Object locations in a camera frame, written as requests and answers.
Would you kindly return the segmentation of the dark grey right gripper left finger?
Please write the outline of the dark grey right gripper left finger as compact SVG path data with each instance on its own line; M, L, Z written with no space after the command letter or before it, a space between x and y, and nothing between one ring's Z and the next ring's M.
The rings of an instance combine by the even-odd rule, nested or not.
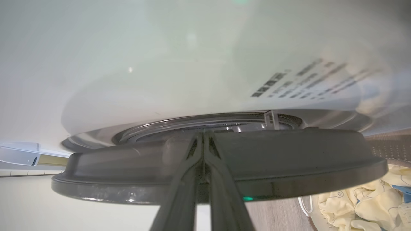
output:
M193 231L196 221L197 186L202 180L203 134L190 142L185 160L179 165L160 205L151 231Z

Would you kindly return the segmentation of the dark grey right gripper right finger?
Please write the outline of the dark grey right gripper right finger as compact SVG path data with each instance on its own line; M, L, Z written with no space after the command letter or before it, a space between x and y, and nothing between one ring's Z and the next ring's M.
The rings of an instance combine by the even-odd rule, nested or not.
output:
M234 178L219 152L213 133L204 135L204 161L209 168L209 202L213 231L254 231Z

